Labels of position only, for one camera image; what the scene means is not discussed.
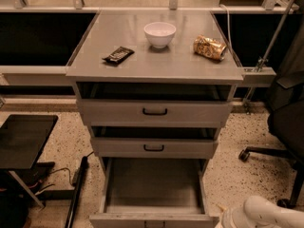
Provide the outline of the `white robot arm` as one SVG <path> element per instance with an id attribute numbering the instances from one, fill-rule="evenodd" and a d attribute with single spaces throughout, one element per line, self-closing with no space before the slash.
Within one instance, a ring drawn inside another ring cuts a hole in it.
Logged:
<path id="1" fill-rule="evenodd" d="M 304 228 L 304 213 L 250 196 L 241 206 L 224 210 L 216 228 Z"/>

